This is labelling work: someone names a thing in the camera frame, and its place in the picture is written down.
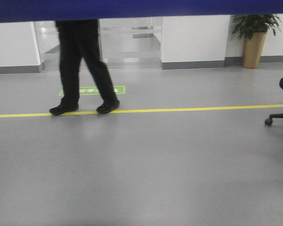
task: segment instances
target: chair caster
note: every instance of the chair caster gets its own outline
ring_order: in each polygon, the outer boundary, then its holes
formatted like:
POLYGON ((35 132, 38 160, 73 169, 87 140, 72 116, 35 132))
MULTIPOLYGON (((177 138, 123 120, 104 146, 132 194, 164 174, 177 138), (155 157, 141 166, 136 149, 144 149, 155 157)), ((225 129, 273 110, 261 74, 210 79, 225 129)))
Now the chair caster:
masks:
POLYGON ((268 118, 268 119, 265 120, 264 123, 265 123, 267 126, 271 126, 271 125, 273 124, 273 120, 270 119, 270 118, 268 118))

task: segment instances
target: leg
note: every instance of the leg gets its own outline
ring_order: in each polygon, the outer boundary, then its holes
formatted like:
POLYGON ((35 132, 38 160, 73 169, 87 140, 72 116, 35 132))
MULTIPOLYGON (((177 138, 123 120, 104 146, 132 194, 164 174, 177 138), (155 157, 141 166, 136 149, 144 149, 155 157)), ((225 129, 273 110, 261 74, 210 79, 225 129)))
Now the leg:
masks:
POLYGON ((117 101, 107 66, 100 60, 98 20, 76 23, 75 34, 81 55, 86 61, 100 95, 106 104, 117 101))
POLYGON ((64 97, 63 106, 76 106, 79 101, 79 68, 82 56, 79 52, 69 22, 60 22, 58 27, 60 40, 60 76, 64 97))

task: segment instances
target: white column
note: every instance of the white column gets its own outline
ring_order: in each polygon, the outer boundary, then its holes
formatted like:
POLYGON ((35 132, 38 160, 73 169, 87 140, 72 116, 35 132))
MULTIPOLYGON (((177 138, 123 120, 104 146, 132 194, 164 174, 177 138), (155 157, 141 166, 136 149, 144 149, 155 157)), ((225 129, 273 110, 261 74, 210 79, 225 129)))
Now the white column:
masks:
POLYGON ((33 22, 0 24, 0 73, 38 72, 41 64, 33 22))
POLYGON ((223 67, 230 16, 163 17, 163 69, 223 67))

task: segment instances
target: blue overhead panel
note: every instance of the blue overhead panel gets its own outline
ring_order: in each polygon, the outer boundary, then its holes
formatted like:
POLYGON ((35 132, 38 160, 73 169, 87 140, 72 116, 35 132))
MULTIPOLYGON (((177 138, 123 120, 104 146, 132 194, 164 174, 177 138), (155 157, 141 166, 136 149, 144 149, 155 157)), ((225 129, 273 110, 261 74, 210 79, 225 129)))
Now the blue overhead panel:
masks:
POLYGON ((283 13, 283 0, 0 0, 0 23, 283 13))

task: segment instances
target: plant pot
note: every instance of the plant pot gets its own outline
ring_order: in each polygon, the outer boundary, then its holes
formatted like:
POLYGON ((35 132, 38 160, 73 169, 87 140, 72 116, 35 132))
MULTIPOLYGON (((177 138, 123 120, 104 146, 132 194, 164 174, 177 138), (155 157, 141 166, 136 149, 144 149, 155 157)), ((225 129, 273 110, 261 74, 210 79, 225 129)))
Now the plant pot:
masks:
POLYGON ((256 32, 251 39, 244 38, 242 67, 258 67, 265 37, 266 32, 256 32))

